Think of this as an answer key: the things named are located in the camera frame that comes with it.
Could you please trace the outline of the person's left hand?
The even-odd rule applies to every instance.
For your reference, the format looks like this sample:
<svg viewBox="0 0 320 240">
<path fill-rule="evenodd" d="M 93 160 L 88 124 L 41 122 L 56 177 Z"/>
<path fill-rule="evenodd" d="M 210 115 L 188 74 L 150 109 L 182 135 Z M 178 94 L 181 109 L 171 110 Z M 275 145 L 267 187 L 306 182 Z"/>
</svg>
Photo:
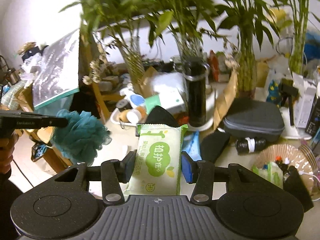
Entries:
<svg viewBox="0 0 320 240">
<path fill-rule="evenodd" d="M 6 174 L 11 169 L 11 162 L 13 160 L 13 152 L 17 141 L 14 133 L 10 138 L 1 138 L 0 140 L 0 173 Z"/>
</svg>

